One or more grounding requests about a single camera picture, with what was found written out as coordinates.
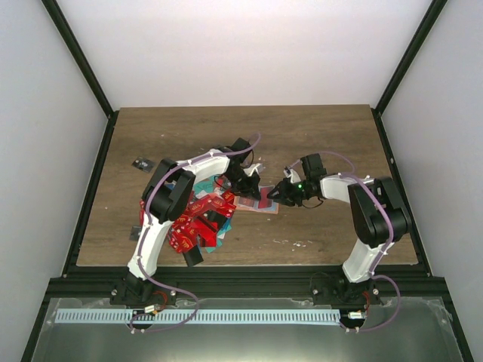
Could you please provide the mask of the pink leather card holder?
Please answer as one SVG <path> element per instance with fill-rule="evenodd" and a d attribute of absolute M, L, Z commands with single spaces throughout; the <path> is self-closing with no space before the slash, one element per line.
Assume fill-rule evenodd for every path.
<path fill-rule="evenodd" d="M 273 206 L 270 209 L 258 209 L 258 200 L 251 198 L 243 198 L 240 196 L 235 197 L 235 206 L 238 210 L 252 211 L 258 213 L 278 214 L 279 205 L 273 202 Z"/>

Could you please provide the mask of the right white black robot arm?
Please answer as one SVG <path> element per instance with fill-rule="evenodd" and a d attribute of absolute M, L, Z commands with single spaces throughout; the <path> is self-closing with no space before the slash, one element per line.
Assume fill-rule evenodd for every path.
<path fill-rule="evenodd" d="M 302 207 L 311 198 L 341 201 L 350 206 L 357 241 L 342 264 L 345 278 L 336 283 L 335 293 L 341 302 L 354 303 L 362 295 L 360 283 L 374 276 L 387 251 L 410 231 L 408 209 L 390 176 L 360 179 L 350 173 L 329 174 L 319 153 L 298 162 L 305 178 L 300 178 L 294 166 L 286 167 L 285 177 L 267 198 L 288 207 Z"/>

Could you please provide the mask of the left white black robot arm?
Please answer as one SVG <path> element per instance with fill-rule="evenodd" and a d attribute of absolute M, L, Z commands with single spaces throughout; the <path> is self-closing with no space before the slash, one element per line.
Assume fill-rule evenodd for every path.
<path fill-rule="evenodd" d="M 188 206 L 197 182 L 221 175 L 229 180 L 235 195 L 261 199 L 260 165 L 242 166 L 260 139 L 260 134 L 253 143 L 239 138 L 231 146 L 209 149 L 187 160 L 161 160 L 142 194 L 143 226 L 124 277 L 127 295 L 135 303 L 144 305 L 153 298 L 152 276 L 162 245 L 169 229 Z"/>

